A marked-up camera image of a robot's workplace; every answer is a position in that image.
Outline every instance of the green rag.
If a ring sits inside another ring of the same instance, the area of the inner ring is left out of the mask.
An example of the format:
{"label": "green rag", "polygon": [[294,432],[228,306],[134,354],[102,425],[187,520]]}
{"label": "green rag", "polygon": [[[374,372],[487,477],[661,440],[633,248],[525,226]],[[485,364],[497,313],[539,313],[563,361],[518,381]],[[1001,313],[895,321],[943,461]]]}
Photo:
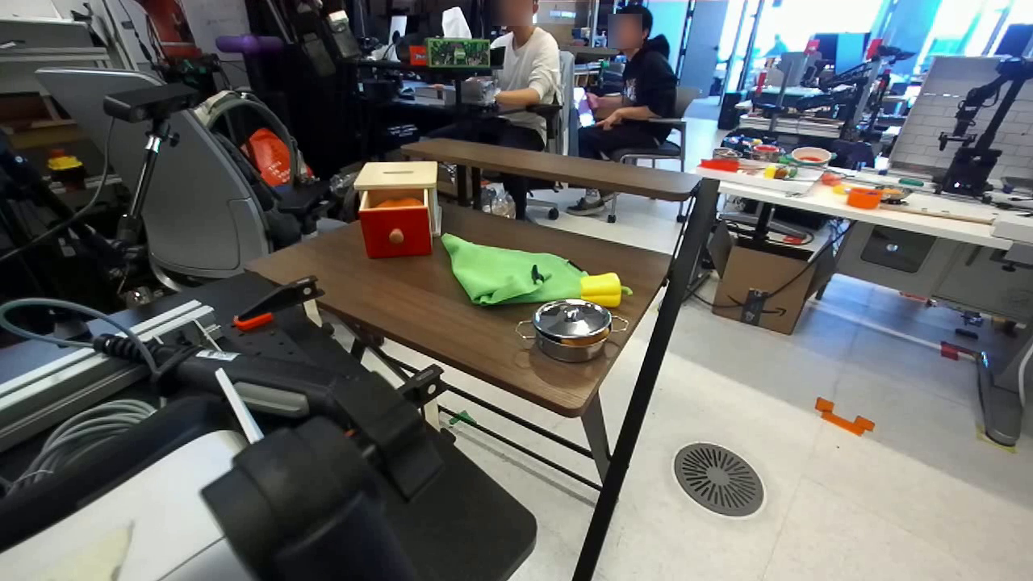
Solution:
{"label": "green rag", "polygon": [[474,244],[449,234],[442,236],[442,244],[452,259],[457,287],[477,306],[582,296],[584,271],[560,256]]}

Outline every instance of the silver pot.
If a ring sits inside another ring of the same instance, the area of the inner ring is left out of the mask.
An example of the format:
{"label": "silver pot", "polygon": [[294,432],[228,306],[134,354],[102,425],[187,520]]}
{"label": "silver pot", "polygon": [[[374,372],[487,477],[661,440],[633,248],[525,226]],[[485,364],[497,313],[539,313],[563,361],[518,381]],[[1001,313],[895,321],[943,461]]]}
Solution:
{"label": "silver pot", "polygon": [[611,336],[626,328],[611,310],[584,299],[541,305],[524,327],[541,354],[571,364],[597,357]]}

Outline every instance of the red box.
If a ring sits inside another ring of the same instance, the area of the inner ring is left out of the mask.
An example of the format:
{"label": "red box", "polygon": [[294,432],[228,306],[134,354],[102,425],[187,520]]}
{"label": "red box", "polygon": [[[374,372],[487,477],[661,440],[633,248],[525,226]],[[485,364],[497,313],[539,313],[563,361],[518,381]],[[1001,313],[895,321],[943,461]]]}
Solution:
{"label": "red box", "polygon": [[357,206],[367,259],[428,256],[428,198],[419,193],[360,193]]}

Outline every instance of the table top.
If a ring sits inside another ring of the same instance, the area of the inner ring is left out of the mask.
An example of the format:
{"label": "table top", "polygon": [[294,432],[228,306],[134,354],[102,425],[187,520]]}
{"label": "table top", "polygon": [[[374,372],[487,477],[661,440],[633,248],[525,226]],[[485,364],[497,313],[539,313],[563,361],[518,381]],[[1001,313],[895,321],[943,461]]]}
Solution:
{"label": "table top", "polygon": [[[614,310],[628,333],[646,317],[667,276],[667,256],[571,236],[533,222],[513,222],[460,206],[442,206],[445,234],[469,241],[554,252],[576,269],[617,271],[633,293]],[[425,351],[457,372],[497,383],[516,396],[541,403],[560,416],[582,416],[626,336],[614,336],[591,364],[560,364],[518,340],[518,324],[534,306],[472,306],[452,277],[449,256],[434,244],[425,259],[367,259],[360,228],[348,226],[252,266],[266,281],[286,283],[315,276],[318,305],[348,324],[383,333],[388,340]]]}
{"label": "table top", "polygon": [[428,69],[428,65],[406,65],[406,62],[350,62],[357,69],[379,69],[379,70],[415,70],[415,76],[442,76],[442,78],[472,78],[472,76],[489,76],[489,69]]}
{"label": "table top", "polygon": [[633,169],[597,158],[563,158],[551,151],[504,148],[457,138],[421,138],[400,148],[403,158],[434,158],[445,164],[568,180],[576,186],[618,192],[659,201],[685,201],[696,178],[679,171]]}
{"label": "table top", "polygon": [[[811,135],[811,138],[838,138],[838,126],[836,119],[793,119],[793,115],[779,115],[773,119],[773,134],[782,135]],[[743,115],[739,119],[743,134],[768,134],[770,128],[770,115]]]}
{"label": "table top", "polygon": [[582,46],[582,48],[571,48],[571,55],[574,62],[600,62],[600,59],[617,59],[618,52],[603,46]]}
{"label": "table top", "polygon": [[858,211],[858,206],[846,206],[846,201],[838,193],[831,193],[828,186],[812,186],[804,180],[797,185],[797,180],[735,178],[729,171],[708,171],[708,169],[696,169],[696,174],[719,180],[719,193],[729,193],[729,198],[744,198],[744,201],[758,201],[758,202],[838,216],[838,220],[852,220],[852,222],[870,222],[870,226],[952,238],[952,241],[966,241],[966,244],[1009,248],[1009,238],[998,238],[991,222],[906,213],[896,206]]}

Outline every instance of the person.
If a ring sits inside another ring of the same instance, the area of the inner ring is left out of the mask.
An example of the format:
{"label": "person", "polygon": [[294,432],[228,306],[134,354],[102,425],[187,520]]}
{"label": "person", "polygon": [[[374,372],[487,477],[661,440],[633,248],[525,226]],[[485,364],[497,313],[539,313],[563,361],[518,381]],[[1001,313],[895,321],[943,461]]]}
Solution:
{"label": "person", "polygon": [[[667,43],[650,38],[651,13],[646,7],[623,7],[617,13],[617,52],[626,55],[623,90],[591,99],[594,126],[576,128],[582,158],[614,158],[618,148],[651,148],[667,135],[650,119],[673,115],[673,70],[666,59]],[[571,213],[603,211],[603,193],[588,192]]]}
{"label": "person", "polygon": [[773,32],[773,43],[770,43],[770,48],[768,48],[768,55],[765,59],[784,59],[784,52],[788,52],[788,46],[784,46],[784,38]]}
{"label": "person", "polygon": [[[549,119],[533,114],[533,106],[560,102],[557,43],[533,24],[539,0],[499,0],[499,13],[509,32],[489,43],[489,48],[504,52],[504,65],[494,76],[497,115],[452,124],[434,135],[541,151],[549,142]],[[516,220],[525,220],[525,193],[533,180],[504,174],[504,186],[516,202]]]}

